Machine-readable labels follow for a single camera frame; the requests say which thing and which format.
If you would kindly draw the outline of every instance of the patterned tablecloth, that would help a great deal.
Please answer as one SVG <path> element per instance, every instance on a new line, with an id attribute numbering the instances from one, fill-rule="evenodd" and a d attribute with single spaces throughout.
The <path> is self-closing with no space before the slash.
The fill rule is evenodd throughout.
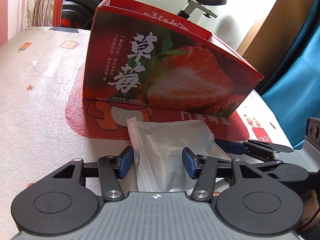
<path id="1" fill-rule="evenodd" d="M 274 114 L 255 92 L 228 119 L 145 106 L 82 99 L 90 32 L 34 27 L 0 47 L 0 235 L 17 232 L 13 198 L 76 157 L 85 162 L 118 155 L 130 145 L 126 119 L 170 122 L 202 119 L 215 138 L 249 138 L 291 146 Z M 135 167 L 121 182 L 135 190 Z M 87 187 L 99 194 L 99 181 Z"/>

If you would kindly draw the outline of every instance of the strawberry image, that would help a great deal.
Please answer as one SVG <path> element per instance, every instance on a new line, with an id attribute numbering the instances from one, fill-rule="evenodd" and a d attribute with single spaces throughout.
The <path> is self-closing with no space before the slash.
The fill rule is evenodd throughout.
<path id="1" fill-rule="evenodd" d="M 234 112 L 245 99 L 243 95 L 235 94 L 209 106 L 204 114 L 228 117 Z"/>
<path id="2" fill-rule="evenodd" d="M 211 105 L 230 96 L 233 82 L 210 50 L 184 46 L 183 54 L 170 55 L 158 66 L 154 83 L 147 90 L 155 107 L 187 111 Z"/>

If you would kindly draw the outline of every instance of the gray plastic package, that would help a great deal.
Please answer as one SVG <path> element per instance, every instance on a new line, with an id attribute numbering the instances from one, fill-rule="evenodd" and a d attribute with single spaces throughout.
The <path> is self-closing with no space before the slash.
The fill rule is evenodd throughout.
<path id="1" fill-rule="evenodd" d="M 195 154 L 230 160 L 214 142 L 214 136 L 201 120 L 179 122 L 137 122 L 127 119 L 134 149 L 139 191 L 190 194 L 196 180 L 189 178 L 181 154 L 189 147 Z"/>

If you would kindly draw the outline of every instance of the tablecloth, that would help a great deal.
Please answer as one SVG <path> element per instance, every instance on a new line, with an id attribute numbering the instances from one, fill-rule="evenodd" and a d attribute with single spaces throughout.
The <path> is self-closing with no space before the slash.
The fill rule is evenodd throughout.
<path id="1" fill-rule="evenodd" d="M 130 117 L 144 122 L 201 119 L 218 139 L 291 146 L 255 91 L 228 119 L 82 99 L 89 36 L 83 30 L 33 27 L 0 47 L 1 239 L 18 232 L 10 205 L 19 192 L 74 158 L 93 162 L 118 155 L 130 145 Z M 125 192 L 136 189 L 129 179 L 121 185 Z M 87 187 L 100 193 L 98 179 L 88 179 Z"/>

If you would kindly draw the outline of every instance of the box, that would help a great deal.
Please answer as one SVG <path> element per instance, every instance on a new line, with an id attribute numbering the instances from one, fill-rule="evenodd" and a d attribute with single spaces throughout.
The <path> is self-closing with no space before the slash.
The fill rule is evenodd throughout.
<path id="1" fill-rule="evenodd" d="M 83 97 L 228 117 L 262 78 L 186 19 L 134 0 L 104 0 L 89 39 Z"/>

